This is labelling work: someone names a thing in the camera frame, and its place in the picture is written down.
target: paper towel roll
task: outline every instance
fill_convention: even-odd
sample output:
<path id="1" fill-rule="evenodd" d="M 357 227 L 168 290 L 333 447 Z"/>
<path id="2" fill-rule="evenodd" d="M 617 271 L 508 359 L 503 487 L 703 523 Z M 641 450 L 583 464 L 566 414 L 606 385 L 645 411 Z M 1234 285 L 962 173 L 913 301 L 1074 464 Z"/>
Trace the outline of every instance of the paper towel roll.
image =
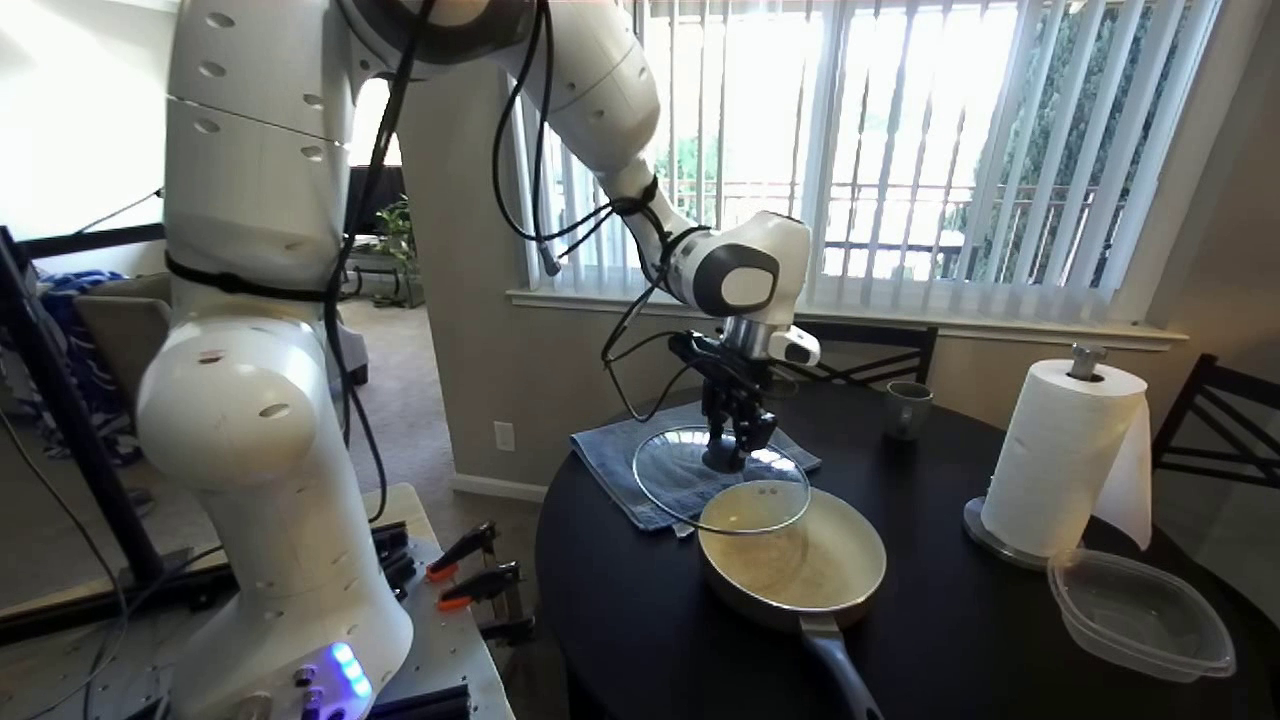
<path id="1" fill-rule="evenodd" d="M 1042 558 L 1074 558 L 1090 515 L 1147 547 L 1147 385 L 1110 363 L 1097 363 L 1099 379 L 1070 366 L 1074 359 L 1028 366 L 980 521 L 1000 545 Z"/>

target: pan handle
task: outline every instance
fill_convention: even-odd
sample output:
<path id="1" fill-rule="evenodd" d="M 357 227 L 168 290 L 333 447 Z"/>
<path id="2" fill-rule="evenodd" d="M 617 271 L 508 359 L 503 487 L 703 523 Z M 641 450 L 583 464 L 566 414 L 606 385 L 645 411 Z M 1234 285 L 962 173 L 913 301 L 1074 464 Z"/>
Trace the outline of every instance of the pan handle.
<path id="1" fill-rule="evenodd" d="M 874 688 L 866 685 L 866 677 L 852 668 L 850 651 L 844 651 L 844 636 L 840 625 L 834 616 L 801 616 L 801 633 L 806 643 L 828 665 L 828 670 L 840 685 L 840 696 L 850 703 L 852 720 L 885 720 Z"/>

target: chair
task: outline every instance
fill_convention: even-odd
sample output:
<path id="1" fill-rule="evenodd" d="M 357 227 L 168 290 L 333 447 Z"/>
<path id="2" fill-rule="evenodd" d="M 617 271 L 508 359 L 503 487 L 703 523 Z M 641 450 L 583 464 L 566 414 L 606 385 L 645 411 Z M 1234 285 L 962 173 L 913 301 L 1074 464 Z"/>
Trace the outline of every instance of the chair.
<path id="1" fill-rule="evenodd" d="M 823 359 L 816 366 L 779 363 L 779 370 L 816 385 L 889 385 L 916 379 L 929 385 L 936 322 L 806 322 L 822 342 Z"/>
<path id="2" fill-rule="evenodd" d="M 1154 468 L 1280 487 L 1271 411 L 1280 411 L 1280 385 L 1206 351 L 1154 438 Z"/>

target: frying pan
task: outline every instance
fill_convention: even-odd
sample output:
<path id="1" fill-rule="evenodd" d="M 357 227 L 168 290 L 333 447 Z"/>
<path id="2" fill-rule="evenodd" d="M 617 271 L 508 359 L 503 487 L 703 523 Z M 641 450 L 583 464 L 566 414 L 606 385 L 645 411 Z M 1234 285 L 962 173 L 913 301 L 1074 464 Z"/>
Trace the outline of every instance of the frying pan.
<path id="1" fill-rule="evenodd" d="M 798 508 L 794 491 L 814 491 L 798 523 L 779 532 L 719 532 L 764 528 L 778 513 Z M 840 636 L 889 569 L 879 532 L 852 505 L 806 484 L 749 481 L 703 505 L 697 541 L 718 592 L 737 612 L 764 629 L 801 629 L 806 643 L 837 677 L 852 720 L 885 720 Z"/>

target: white wall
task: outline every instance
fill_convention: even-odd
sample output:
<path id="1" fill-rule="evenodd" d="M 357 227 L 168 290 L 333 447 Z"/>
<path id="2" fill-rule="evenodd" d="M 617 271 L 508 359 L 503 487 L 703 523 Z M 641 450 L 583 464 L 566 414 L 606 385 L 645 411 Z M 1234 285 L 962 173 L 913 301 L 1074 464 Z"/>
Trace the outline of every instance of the white wall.
<path id="1" fill-rule="evenodd" d="M 171 11 L 121 0 L 0 0 L 0 225 L 16 238 L 77 230 L 166 183 Z M 112 221 L 157 225 L 159 200 Z M 50 259 L 157 268 L 157 244 Z"/>

